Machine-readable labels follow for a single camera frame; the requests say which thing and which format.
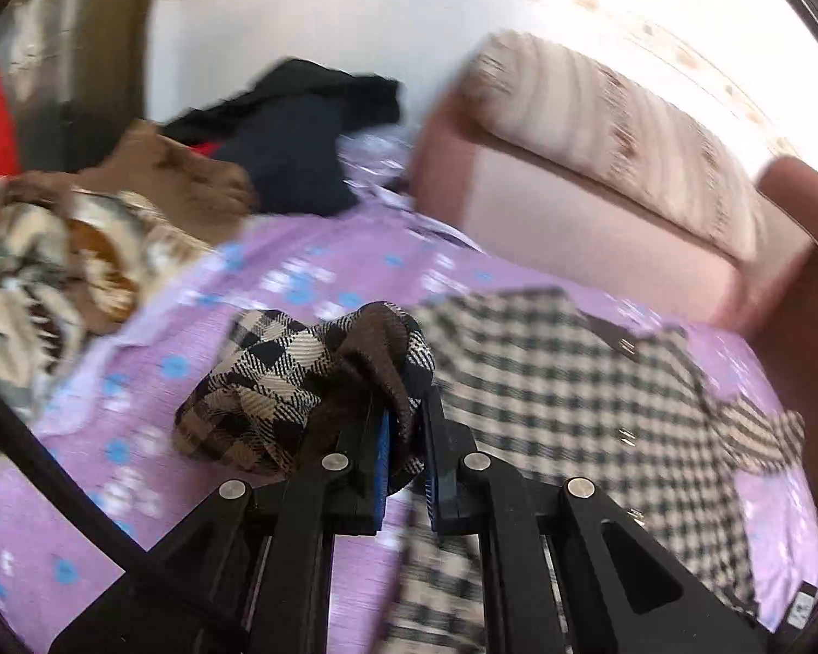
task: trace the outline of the pile of clothes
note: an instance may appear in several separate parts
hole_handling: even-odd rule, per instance
[[[255,213],[354,206],[336,139],[396,123],[396,81],[305,60],[163,130],[136,121],[98,167],[0,177],[0,394],[33,423],[91,336],[234,240]],[[210,156],[189,146],[206,143]]]

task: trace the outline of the sofa armrest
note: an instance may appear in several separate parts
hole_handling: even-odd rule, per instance
[[[799,159],[783,156],[761,174],[757,189],[818,243],[818,172]]]

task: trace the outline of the metal screw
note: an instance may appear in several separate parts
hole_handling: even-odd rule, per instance
[[[567,491],[579,499],[587,499],[594,493],[594,483],[585,477],[576,477],[567,482]]]
[[[470,452],[464,458],[464,465],[473,471],[485,471],[491,466],[491,458],[484,452]]]
[[[240,480],[227,480],[218,487],[218,496],[222,499],[239,499],[245,493],[245,483]]]
[[[349,465],[349,458],[342,452],[331,452],[321,459],[321,467],[327,471],[342,471]]]

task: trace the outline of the bed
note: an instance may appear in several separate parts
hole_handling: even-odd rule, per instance
[[[368,179],[370,165],[364,164],[353,168],[356,178]],[[460,233],[403,208],[389,192],[367,188],[362,195],[358,207],[333,219],[249,220],[236,242],[220,246],[171,281],[118,333],[92,342],[50,400],[35,433],[89,497],[144,548],[220,482],[249,478],[183,458],[170,444],[176,407],[211,368],[239,310],[279,307],[314,322],[368,301],[412,307],[447,294],[560,286],[582,311],[634,331],[680,323],[486,255]],[[741,391],[761,410],[781,409],[740,336],[681,324],[694,360],[720,396]],[[774,629],[803,582],[818,587],[815,506],[800,468],[762,478],[739,474],[736,487],[759,618]],[[407,511],[406,496],[398,493],[388,501],[386,523],[376,538],[338,538],[329,617],[332,654],[368,651],[393,589]],[[119,575],[118,567],[13,465],[1,465],[0,612],[32,651],[48,651],[58,632]]]

